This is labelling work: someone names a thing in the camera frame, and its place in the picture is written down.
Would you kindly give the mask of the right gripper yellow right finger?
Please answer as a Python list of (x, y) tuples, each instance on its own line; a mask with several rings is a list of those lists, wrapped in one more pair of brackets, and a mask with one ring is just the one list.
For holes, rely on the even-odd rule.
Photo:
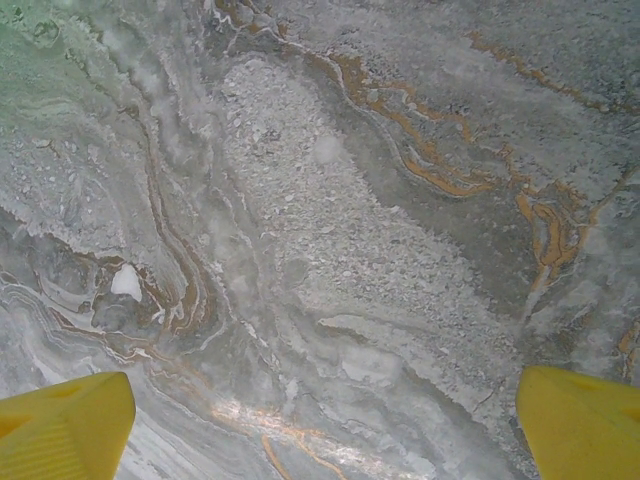
[(639, 477), (637, 387), (531, 366), (516, 411), (542, 479)]

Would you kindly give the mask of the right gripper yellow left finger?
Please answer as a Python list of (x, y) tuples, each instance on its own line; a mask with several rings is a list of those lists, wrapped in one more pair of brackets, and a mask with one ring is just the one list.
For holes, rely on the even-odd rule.
[(1, 401), (3, 479), (112, 479), (135, 419), (127, 375), (104, 372)]

